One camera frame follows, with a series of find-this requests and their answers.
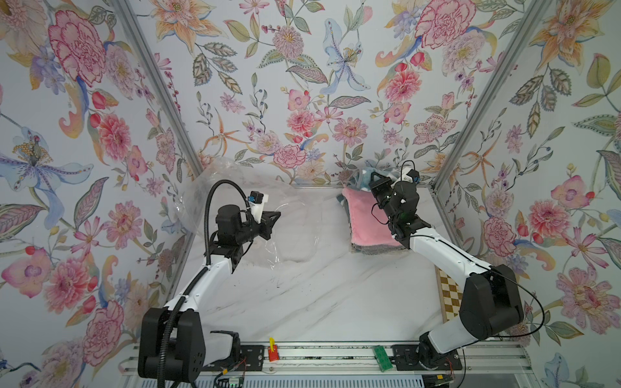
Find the red yellow clamp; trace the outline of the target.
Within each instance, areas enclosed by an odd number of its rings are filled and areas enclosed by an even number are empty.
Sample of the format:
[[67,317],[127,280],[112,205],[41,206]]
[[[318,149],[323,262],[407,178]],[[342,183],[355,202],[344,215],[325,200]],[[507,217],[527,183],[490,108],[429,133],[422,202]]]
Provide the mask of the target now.
[[270,362],[275,362],[275,361],[279,361],[280,360],[280,356],[279,356],[279,352],[278,352],[278,345],[276,344],[275,339],[273,339],[272,337],[269,338],[268,360]]

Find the green block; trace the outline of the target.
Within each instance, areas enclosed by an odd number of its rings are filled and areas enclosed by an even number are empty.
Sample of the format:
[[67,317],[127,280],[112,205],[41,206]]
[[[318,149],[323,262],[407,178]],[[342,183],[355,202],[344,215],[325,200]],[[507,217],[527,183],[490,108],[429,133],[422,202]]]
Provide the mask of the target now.
[[393,369],[391,358],[388,356],[385,347],[380,345],[374,346],[372,352],[378,364],[378,368],[382,373]]

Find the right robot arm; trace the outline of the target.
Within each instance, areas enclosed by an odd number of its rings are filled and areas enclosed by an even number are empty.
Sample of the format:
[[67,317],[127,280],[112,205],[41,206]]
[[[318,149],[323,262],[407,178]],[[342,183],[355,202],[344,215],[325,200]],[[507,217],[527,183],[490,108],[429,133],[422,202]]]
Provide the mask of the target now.
[[419,338],[415,359],[433,370],[458,349],[501,334],[521,323],[525,315],[511,268],[493,266],[465,252],[418,215],[418,177],[414,169],[399,179],[373,172],[369,187],[387,216],[393,239],[430,260],[463,293],[457,317]]

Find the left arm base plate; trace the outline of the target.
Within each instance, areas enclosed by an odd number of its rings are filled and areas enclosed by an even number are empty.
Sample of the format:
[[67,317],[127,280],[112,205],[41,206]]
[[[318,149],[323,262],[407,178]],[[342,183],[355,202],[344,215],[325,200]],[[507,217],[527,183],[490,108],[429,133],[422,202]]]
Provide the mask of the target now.
[[229,357],[206,363],[202,372],[220,372],[241,364],[241,370],[246,372],[260,372],[266,361],[264,345],[242,344],[239,349],[233,350]]

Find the right aluminium corner post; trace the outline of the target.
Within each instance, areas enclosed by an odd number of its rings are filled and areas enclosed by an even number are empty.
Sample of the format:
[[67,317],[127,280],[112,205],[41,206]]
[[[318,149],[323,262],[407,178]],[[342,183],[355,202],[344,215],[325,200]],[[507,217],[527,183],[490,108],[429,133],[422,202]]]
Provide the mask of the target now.
[[475,108],[473,108],[472,114],[467,119],[457,142],[454,144],[453,149],[445,161],[444,166],[436,175],[433,183],[430,185],[430,188],[434,194],[438,194],[444,186],[448,185],[450,175],[460,160],[463,150],[469,143],[474,132],[477,130],[480,122],[485,118],[485,114],[492,106],[493,101],[501,90],[501,87],[509,78],[520,55],[527,47],[530,36],[535,32],[535,29],[543,19],[543,16],[548,8],[549,6],[545,3],[545,1],[536,0],[530,3],[524,16],[522,17],[522,22],[518,26],[517,31],[514,33],[514,36],[507,46],[504,58],[502,58],[499,62],[499,65],[493,72],[492,77],[485,85],[485,88],[481,93],[480,100],[476,103]]

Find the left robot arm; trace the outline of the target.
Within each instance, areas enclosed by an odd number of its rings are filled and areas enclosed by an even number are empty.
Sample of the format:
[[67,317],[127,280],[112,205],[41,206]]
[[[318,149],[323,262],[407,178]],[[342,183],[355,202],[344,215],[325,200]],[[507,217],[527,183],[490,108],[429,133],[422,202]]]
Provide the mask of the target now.
[[142,318],[138,374],[158,387],[195,386],[207,365],[232,370],[242,361],[238,333],[204,327],[200,306],[234,273],[257,237],[268,241],[281,217],[252,204],[248,210],[225,205],[216,216],[217,230],[207,234],[206,263],[192,281],[164,307]]

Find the clear plastic vacuum bag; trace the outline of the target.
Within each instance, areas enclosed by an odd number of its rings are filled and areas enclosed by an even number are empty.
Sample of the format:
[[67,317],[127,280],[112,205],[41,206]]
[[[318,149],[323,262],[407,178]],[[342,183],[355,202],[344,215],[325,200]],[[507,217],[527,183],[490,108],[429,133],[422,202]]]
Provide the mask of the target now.
[[201,238],[210,260],[220,248],[274,269],[312,259],[322,207],[313,193],[242,168],[229,158],[210,164],[174,202],[181,224]]

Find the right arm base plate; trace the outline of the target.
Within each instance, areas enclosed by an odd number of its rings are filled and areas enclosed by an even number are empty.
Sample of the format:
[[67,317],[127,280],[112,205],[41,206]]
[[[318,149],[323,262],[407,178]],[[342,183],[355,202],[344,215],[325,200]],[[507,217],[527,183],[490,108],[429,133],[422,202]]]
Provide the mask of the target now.
[[392,360],[398,371],[460,371],[463,369],[460,356],[456,350],[437,353],[426,345],[419,349],[419,344],[395,344],[391,346]]

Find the left aluminium corner post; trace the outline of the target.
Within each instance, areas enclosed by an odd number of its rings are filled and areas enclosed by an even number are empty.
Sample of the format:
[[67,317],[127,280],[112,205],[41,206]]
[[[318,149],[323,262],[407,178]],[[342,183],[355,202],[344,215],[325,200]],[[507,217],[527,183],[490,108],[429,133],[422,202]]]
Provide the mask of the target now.
[[203,171],[202,164],[197,157],[189,133],[183,122],[179,109],[175,105],[173,96],[168,92],[166,79],[160,71],[155,55],[150,49],[150,45],[139,25],[137,16],[129,1],[111,1],[117,17],[121,21],[125,33],[128,35],[130,42],[137,50],[137,56],[141,62],[146,76],[153,86],[153,91],[157,101],[171,123],[172,131],[176,134],[181,150],[189,164],[192,175],[197,178]]

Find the aluminium front rail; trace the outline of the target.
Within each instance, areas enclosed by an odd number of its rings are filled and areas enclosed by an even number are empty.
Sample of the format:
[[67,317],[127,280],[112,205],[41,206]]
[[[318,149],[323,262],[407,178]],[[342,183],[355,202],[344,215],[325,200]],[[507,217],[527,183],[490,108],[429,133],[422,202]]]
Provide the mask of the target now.
[[407,341],[354,341],[354,342],[278,342],[279,361],[268,360],[267,342],[242,342],[247,345],[264,345],[266,361],[260,372],[251,374],[281,376],[286,374],[372,374],[380,373],[372,348],[385,347],[393,369],[387,374],[406,373],[474,373],[474,374],[524,374],[532,371],[526,351],[516,342],[485,341],[469,345],[457,352],[463,364],[460,371],[398,371],[392,360],[391,346],[415,344]]

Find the aluminium corner post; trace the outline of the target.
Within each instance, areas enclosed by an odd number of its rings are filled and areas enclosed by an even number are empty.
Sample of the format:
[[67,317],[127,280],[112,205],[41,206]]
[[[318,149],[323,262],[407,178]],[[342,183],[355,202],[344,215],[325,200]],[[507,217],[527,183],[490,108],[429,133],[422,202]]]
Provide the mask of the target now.
[[445,161],[444,166],[436,175],[433,183],[430,185],[430,188],[434,194],[438,194],[444,186],[448,185],[450,175],[460,160],[463,150],[469,143],[474,132],[477,130],[480,122],[485,118],[485,114],[492,106],[493,101],[501,90],[501,87],[509,78],[520,55],[527,47],[530,36],[535,32],[535,29],[543,19],[543,16],[548,8],[549,6],[545,3],[545,1],[536,0],[530,3],[524,16],[522,17],[522,22],[518,26],[517,31],[514,33],[514,36],[507,46],[504,58],[502,58],[499,62],[499,65],[493,72],[492,77],[485,85],[485,88],[481,93],[480,100],[476,103],[475,108],[473,108],[472,114],[467,119],[457,142],[454,144],[453,149]]
[[146,76],[153,86],[153,91],[157,101],[171,123],[172,131],[176,134],[181,150],[189,164],[192,175],[197,178],[203,171],[202,164],[197,157],[189,133],[183,122],[179,109],[175,105],[173,96],[168,92],[166,79],[160,71],[155,55],[150,49],[150,45],[139,25],[137,16],[129,1],[111,1],[117,17],[121,21],[125,33],[128,35],[130,42],[137,50],[137,56],[141,62]]

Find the wooden chessboard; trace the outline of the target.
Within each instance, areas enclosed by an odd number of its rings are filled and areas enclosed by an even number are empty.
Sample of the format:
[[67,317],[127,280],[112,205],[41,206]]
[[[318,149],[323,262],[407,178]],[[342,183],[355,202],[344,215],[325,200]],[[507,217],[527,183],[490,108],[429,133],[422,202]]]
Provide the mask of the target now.
[[444,323],[459,316],[462,302],[462,292],[457,283],[440,268],[435,268],[438,292],[441,307],[441,317]]

